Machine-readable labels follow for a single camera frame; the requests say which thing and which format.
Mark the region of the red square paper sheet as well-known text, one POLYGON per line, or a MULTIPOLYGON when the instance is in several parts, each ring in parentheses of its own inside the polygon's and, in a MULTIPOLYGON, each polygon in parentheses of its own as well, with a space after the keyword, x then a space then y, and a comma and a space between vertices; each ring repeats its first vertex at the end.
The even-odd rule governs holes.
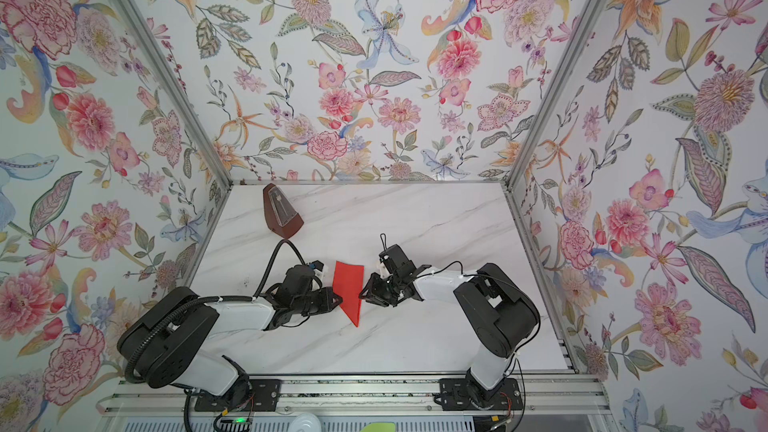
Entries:
POLYGON ((355 327, 358 327, 360 323, 361 299, 359 294, 363 289, 363 278, 363 266, 336 262, 332 289, 336 295, 341 297, 340 308, 355 327))

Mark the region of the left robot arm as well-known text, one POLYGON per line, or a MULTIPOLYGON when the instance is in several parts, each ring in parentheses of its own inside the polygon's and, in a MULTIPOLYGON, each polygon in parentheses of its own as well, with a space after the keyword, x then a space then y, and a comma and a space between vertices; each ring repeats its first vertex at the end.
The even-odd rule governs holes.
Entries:
POLYGON ((210 336, 273 331, 295 317, 307 320, 342 304, 342 296, 322 284, 314 264, 290 268, 283 282, 254 295, 200 296, 179 287, 118 340, 117 350, 126 360, 125 380, 238 400, 250 394, 250 376, 229 355, 215 352, 210 336))

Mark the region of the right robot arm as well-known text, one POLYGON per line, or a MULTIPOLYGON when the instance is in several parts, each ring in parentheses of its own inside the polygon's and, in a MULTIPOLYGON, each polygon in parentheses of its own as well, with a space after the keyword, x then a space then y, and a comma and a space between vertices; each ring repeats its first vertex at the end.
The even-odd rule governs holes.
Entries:
POLYGON ((468 387, 487 396, 501 388, 518 350, 538 333, 541 314, 494 263, 467 271, 459 261, 444 267, 417 266, 398 245, 379 254, 380 270, 359 298, 380 307, 413 299, 457 304, 480 342, 468 371, 468 387))

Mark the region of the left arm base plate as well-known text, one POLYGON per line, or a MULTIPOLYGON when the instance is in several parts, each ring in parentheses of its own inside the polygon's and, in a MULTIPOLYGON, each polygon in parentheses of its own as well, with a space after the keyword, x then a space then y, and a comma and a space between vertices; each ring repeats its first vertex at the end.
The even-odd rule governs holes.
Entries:
POLYGON ((282 381, 279 379, 250 379, 236 381, 222 396, 202 392, 197 397, 195 412, 275 412, 282 381))

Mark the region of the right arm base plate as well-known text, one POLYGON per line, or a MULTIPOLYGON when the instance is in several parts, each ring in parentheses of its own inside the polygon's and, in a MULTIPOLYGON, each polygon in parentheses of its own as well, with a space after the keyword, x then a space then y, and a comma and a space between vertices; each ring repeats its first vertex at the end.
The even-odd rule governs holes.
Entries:
POLYGON ((495 388, 486 390, 468 377, 444 378, 438 381, 433 401, 443 411, 522 411, 523 393, 518 381, 503 379, 495 388))

